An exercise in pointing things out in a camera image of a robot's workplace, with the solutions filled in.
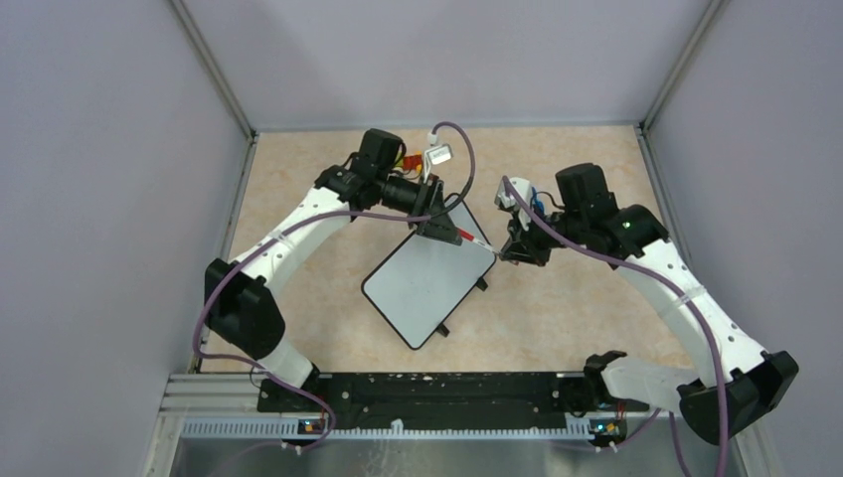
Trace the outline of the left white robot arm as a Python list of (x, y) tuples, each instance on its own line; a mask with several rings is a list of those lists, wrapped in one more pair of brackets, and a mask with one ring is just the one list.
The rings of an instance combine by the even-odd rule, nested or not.
[(461, 236), (443, 197), (433, 166), (452, 158), (451, 147), (432, 130), (421, 154), (421, 175), (400, 171), (405, 141), (388, 131), (367, 130), (357, 150), (323, 170), (304, 199), (278, 226), (231, 262), (212, 261), (205, 272), (205, 304), (199, 326), (240, 351), (239, 359), (282, 382), (281, 398), (295, 410), (315, 405), (317, 367), (291, 344), (276, 296), (295, 270), (334, 233), (372, 208), (415, 229), (417, 234), (459, 244)]

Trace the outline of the small whiteboard with stand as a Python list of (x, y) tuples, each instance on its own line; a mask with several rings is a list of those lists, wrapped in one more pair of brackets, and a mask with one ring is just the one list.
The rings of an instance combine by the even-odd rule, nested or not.
[(405, 345), (420, 349), (497, 261), (493, 251), (407, 235), (362, 281), (361, 292)]

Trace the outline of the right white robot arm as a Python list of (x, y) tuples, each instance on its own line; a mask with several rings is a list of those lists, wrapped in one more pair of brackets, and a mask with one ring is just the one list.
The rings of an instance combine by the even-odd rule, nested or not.
[(778, 407), (799, 367), (747, 334), (696, 278), (666, 228), (646, 207), (620, 207), (593, 163), (556, 176), (563, 207), (543, 213), (531, 183), (503, 178), (497, 207), (511, 219), (501, 255), (547, 264), (556, 248), (606, 263), (652, 307), (691, 360), (688, 369), (619, 351), (585, 364), (583, 395), (596, 409), (634, 400), (679, 414), (702, 440), (718, 445)]

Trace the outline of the red capped whiteboard marker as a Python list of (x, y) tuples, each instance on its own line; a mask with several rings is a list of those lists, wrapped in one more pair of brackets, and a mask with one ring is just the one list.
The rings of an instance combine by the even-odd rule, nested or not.
[(478, 238), (478, 237), (476, 237), (475, 235), (471, 234), (470, 232), (468, 232), (468, 231), (466, 231), (466, 230), (464, 230), (464, 229), (458, 229), (457, 231), (458, 231), (458, 233), (459, 233), (460, 237), (461, 237), (463, 240), (468, 241), (468, 242), (470, 242), (470, 243), (473, 243), (473, 244), (475, 244), (475, 245), (477, 245), (477, 246), (480, 246), (481, 248), (483, 248), (483, 249), (485, 249), (485, 250), (487, 250), (487, 251), (491, 252), (491, 253), (492, 253), (493, 255), (495, 255), (495, 256), (499, 256), (499, 255), (500, 255), (500, 251), (499, 251), (499, 250), (498, 250), (495, 246), (493, 246), (492, 244), (488, 243), (485, 239), (483, 239), (483, 238)]

